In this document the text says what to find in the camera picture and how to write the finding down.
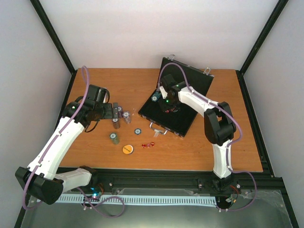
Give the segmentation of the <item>blue chip stack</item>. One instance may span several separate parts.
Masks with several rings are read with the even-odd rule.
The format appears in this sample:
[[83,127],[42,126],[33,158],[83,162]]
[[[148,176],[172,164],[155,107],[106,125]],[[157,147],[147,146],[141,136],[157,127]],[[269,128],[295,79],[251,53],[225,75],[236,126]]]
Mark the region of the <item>blue chip stack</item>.
[[151,100],[153,102],[157,102],[161,96],[162,96],[161,92],[155,91],[154,94],[151,96]]

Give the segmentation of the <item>black poker set case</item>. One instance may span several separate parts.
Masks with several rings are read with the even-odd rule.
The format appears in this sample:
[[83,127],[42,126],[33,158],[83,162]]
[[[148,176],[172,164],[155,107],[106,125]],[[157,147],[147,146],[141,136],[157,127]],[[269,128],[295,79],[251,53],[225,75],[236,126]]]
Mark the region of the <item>black poker set case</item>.
[[[163,57],[161,62],[160,75],[162,77],[171,75],[173,81],[177,84],[184,83],[184,77],[180,68],[173,65],[173,63],[178,64],[183,69],[189,86],[193,87],[193,89],[195,89],[200,94],[204,96],[207,95],[207,92],[214,78],[212,74],[207,74],[202,70],[196,69],[177,60]],[[151,96],[155,91],[156,90],[153,91],[148,100],[138,111],[138,114],[148,121],[153,122],[154,124],[163,127],[168,131],[177,134],[178,136],[184,137],[198,113],[188,105],[179,102],[175,98],[166,99],[169,100],[172,105],[179,107],[180,110],[175,113],[162,112],[159,106],[159,100],[157,102],[153,102],[151,100]]]

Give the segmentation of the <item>single blue poker chip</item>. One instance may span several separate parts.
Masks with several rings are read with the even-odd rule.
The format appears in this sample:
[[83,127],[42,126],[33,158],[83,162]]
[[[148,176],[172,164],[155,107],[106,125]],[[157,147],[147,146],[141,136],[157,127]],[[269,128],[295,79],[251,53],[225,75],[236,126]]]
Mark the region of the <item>single blue poker chip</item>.
[[136,134],[136,135],[140,135],[141,134],[141,129],[139,129],[139,128],[136,128],[135,130],[134,130],[134,133]]

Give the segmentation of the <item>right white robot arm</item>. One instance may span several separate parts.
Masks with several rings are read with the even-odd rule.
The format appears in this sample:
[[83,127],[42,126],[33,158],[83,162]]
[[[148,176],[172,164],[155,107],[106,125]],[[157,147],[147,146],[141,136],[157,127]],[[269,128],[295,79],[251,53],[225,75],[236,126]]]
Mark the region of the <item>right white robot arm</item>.
[[214,155],[211,181],[213,189],[221,192],[231,182],[231,144],[237,129],[228,103],[217,103],[197,92],[187,81],[178,83],[172,75],[158,80],[157,91],[165,104],[176,107],[185,104],[204,118],[204,133],[212,144]]

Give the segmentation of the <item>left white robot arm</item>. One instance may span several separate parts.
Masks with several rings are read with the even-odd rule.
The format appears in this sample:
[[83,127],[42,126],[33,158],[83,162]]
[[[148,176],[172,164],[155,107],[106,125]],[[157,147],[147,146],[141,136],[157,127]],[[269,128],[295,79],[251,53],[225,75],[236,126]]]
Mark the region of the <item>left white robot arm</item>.
[[109,100],[107,89],[89,85],[84,96],[65,107],[57,129],[39,155],[26,168],[18,167],[15,172],[24,195],[51,205],[62,193],[77,187],[83,186],[88,191],[98,188],[98,174],[93,168],[81,166],[65,173],[57,173],[57,170],[74,140],[82,132],[89,132],[91,122],[114,118],[117,106]]

